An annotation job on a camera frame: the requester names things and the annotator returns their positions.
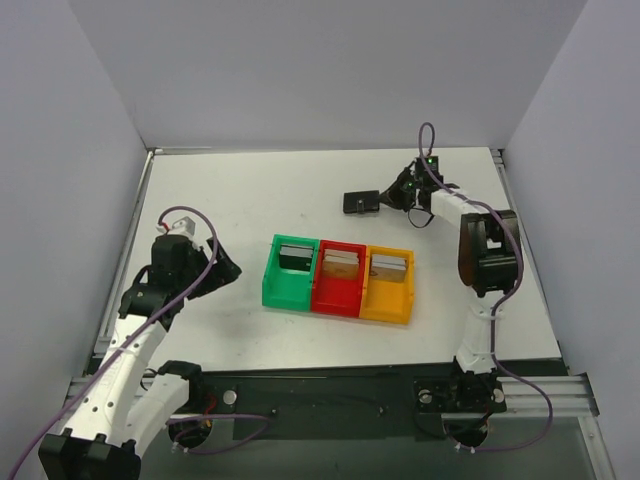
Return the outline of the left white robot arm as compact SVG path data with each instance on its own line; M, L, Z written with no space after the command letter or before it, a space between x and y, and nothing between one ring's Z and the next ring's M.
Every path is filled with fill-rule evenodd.
M189 233L158 236L151 261L124 292L111 343L99 369L75 399L75 412L58 434L44 436L38 457L50 479L136 479L142 457L163 423L178 409L192 412L206 397L196 364L171 361L159 384L135 405L155 350L188 300L235 280L241 269L215 237L210 254Z

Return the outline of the black card holder wallet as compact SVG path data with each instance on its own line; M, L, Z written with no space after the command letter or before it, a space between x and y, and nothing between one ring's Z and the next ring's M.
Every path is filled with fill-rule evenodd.
M377 213L380 209L380 192L365 190L346 192L343 195L342 211L346 215Z

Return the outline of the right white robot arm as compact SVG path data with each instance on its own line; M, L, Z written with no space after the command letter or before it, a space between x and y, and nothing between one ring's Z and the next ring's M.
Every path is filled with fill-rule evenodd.
M418 385L418 404L438 413L503 411L495 363L503 304L522 283L523 255L517 215L473 200L430 166L414 161L379 195L396 210L421 209L457 228L458 274L469 288L465 329L451 372Z

